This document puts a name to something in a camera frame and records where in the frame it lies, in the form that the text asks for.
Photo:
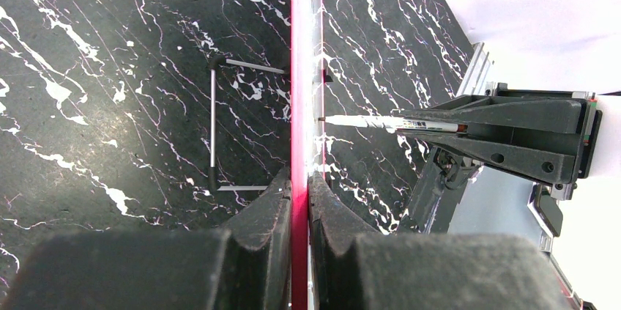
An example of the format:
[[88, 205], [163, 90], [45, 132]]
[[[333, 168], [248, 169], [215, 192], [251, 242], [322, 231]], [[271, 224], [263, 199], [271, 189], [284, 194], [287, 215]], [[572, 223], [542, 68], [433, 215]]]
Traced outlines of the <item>white whiteboard marker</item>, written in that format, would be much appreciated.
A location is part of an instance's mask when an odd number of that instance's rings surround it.
[[467, 125], [390, 116], [332, 115], [319, 117], [318, 121], [347, 127], [379, 128], [386, 131], [418, 130], [441, 133], [465, 133], [468, 128]]

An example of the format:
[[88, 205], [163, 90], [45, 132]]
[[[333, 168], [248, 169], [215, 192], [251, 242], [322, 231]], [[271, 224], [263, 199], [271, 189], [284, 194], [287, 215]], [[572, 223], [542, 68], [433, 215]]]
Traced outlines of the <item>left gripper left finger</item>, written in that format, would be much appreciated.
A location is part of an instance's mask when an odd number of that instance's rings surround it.
[[3, 309], [284, 309], [290, 295], [291, 180], [223, 225], [198, 231], [57, 235], [18, 272]]

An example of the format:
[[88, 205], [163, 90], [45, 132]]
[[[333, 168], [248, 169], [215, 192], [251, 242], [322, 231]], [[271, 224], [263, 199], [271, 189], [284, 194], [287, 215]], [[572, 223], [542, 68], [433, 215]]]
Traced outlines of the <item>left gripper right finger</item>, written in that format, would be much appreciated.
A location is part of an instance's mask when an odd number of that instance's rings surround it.
[[569, 309], [552, 266], [510, 235], [384, 235], [308, 181], [316, 309]]

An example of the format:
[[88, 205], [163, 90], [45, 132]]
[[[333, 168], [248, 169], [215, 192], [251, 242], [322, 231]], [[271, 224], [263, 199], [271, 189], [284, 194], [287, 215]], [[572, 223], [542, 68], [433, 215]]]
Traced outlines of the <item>pink framed whiteboard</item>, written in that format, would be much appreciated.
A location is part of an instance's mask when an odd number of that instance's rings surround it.
[[308, 179], [315, 171], [322, 0], [291, 0], [291, 307], [313, 309]]

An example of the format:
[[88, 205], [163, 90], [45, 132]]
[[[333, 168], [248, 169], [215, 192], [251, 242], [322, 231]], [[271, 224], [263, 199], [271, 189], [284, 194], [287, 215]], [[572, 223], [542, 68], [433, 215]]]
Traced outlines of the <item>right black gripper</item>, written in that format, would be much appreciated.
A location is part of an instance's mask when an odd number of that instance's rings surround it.
[[[519, 131], [510, 139], [490, 141], [455, 133], [405, 131], [457, 155], [479, 160], [500, 171], [547, 184], [572, 184], [586, 179], [592, 165], [603, 112], [591, 97], [585, 115], [583, 150], [572, 135], [535, 135]], [[496, 125], [575, 133], [584, 99], [541, 97], [457, 97], [431, 108], [404, 110], [399, 117], [461, 125]]]

